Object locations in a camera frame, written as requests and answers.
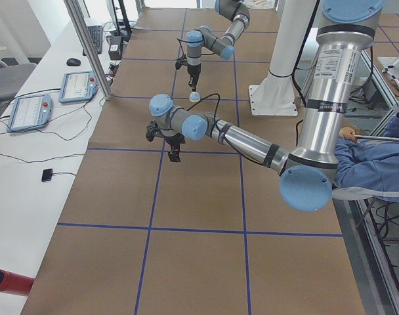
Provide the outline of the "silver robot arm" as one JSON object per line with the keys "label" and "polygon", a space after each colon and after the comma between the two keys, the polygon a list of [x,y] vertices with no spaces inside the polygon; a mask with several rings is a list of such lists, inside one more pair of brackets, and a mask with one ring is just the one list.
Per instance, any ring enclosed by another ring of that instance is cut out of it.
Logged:
{"label": "silver robot arm", "polygon": [[375,37],[382,1],[288,1],[280,24],[267,77],[249,88],[253,115],[292,116],[295,69],[314,18],[321,14],[316,40],[316,67],[310,91],[303,99],[304,120],[297,145],[286,150],[214,113],[195,114],[175,106],[166,94],[149,103],[153,120],[147,127],[149,141],[164,138],[169,159],[178,162],[186,139],[210,137],[229,145],[244,158],[275,170],[280,176],[283,200],[300,211],[316,211],[331,199],[337,170],[337,134],[352,92],[354,75],[364,49]]}
{"label": "silver robot arm", "polygon": [[234,54],[234,45],[250,24],[249,9],[242,1],[216,1],[215,11],[225,17],[231,24],[224,35],[218,37],[208,26],[201,26],[187,33],[186,54],[178,64],[187,67],[190,80],[188,82],[195,93],[201,73],[202,48],[206,48],[224,60]]}

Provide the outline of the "person's hand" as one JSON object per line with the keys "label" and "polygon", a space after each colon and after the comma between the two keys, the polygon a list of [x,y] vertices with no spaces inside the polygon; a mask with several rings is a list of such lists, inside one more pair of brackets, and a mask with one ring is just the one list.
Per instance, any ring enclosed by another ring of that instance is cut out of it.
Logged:
{"label": "person's hand", "polygon": [[341,128],[339,131],[339,136],[354,143],[359,143],[359,140],[356,138],[356,131],[351,127]]}

